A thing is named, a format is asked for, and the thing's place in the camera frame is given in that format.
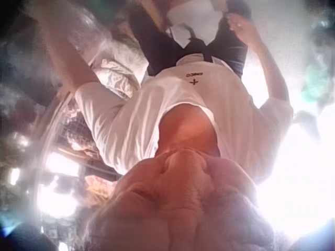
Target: man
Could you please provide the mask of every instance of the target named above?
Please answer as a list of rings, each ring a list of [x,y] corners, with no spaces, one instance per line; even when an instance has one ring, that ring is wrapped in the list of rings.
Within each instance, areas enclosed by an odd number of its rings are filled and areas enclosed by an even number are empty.
[[[248,7],[238,0],[228,7],[246,18],[228,15],[212,44],[192,39],[185,49],[133,9],[130,23],[155,78],[127,102],[99,83],[47,15],[37,16],[101,156],[125,174],[89,224],[92,250],[271,248],[255,184],[271,173],[292,109]],[[247,46],[259,56],[269,90],[260,109],[240,80]]]

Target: dark trousers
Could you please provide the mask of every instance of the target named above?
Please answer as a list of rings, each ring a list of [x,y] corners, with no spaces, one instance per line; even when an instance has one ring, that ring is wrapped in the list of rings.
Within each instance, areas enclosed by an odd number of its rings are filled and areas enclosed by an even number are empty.
[[[230,13],[240,14],[247,19],[251,18],[250,7],[243,0],[228,0],[227,5]],[[208,46],[199,45],[191,40],[185,49],[165,32],[161,32],[142,7],[133,8],[129,22],[134,36],[149,61],[152,75],[176,66],[177,61],[186,55],[204,54],[204,51],[225,61],[240,78],[243,74],[248,47],[229,29],[225,17],[220,21],[215,39]]]

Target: neck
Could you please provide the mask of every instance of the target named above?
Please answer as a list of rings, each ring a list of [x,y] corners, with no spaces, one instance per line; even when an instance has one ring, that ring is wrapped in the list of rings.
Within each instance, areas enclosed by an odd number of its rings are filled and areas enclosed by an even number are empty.
[[[159,131],[156,156],[184,148],[220,156],[214,127],[199,107],[188,104],[176,106],[162,118]]]

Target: white t-shirt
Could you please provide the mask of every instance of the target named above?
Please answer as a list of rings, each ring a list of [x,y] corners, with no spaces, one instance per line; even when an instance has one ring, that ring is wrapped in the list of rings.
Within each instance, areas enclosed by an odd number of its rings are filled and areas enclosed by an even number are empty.
[[[75,94],[105,163],[125,174],[158,149],[159,123],[179,104],[202,108],[212,122],[222,158],[237,162],[255,181],[267,177],[293,110],[270,98],[260,109],[238,76],[215,59],[189,55],[123,101],[100,83]]]

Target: logo on shirt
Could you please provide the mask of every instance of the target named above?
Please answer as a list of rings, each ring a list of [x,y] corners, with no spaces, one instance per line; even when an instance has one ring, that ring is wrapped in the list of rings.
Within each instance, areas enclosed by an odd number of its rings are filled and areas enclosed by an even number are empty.
[[[199,73],[189,73],[186,75],[186,77],[194,77],[194,76],[202,76],[203,73],[202,72],[199,72]]]
[[[193,81],[190,82],[190,83],[193,84],[193,85],[195,85],[195,84],[199,83],[199,81],[196,81],[195,78],[194,78]]]
[[[198,72],[198,73],[188,73],[188,74],[186,75],[186,77],[195,77],[195,76],[202,76],[202,75],[204,75],[204,73],[202,73],[202,72]],[[197,80],[194,78],[193,81],[190,82],[190,83],[193,84],[193,85],[195,85],[195,84],[199,83],[199,81],[197,81]]]

